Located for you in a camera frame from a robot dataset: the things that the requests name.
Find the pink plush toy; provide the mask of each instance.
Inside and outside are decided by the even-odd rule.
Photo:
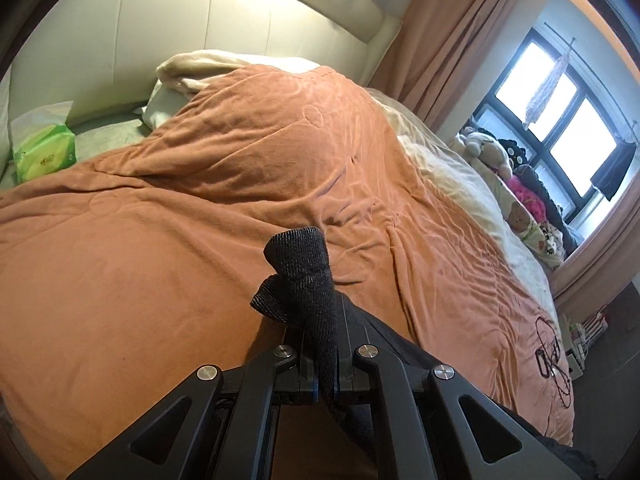
[[[545,203],[540,200],[538,195],[528,187],[523,186],[516,175],[507,180],[506,184],[526,210],[531,213],[536,222],[546,221]]]

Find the dark floor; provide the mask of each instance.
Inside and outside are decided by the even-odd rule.
[[[629,285],[607,307],[609,328],[574,382],[574,446],[608,476],[640,430],[640,294]]]

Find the logo on tissue package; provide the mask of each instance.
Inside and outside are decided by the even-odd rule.
[[[46,156],[45,158],[43,158],[40,161],[40,165],[41,166],[46,166],[47,164],[49,164],[51,161],[53,160],[53,153],[51,153],[51,155]]]

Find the triangular cutout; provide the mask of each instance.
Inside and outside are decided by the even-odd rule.
[[[522,448],[520,441],[471,397],[460,397],[458,402],[485,462],[498,462]]]
[[[154,464],[164,464],[190,407],[189,397],[178,400],[131,443],[131,452]]]

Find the metal screw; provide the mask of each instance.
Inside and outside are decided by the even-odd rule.
[[[378,355],[378,349],[373,345],[362,345],[358,348],[358,354],[362,357],[366,357],[367,359],[371,359]]]
[[[287,357],[291,357],[296,351],[289,345],[278,345],[273,349],[273,353],[276,357],[281,359],[285,359]]]
[[[198,378],[203,381],[210,381],[215,379],[218,374],[218,369],[215,366],[206,365],[198,370]]]
[[[436,377],[442,379],[443,381],[448,381],[452,378],[456,373],[453,371],[449,365],[438,365],[433,369],[433,373],[436,374]]]

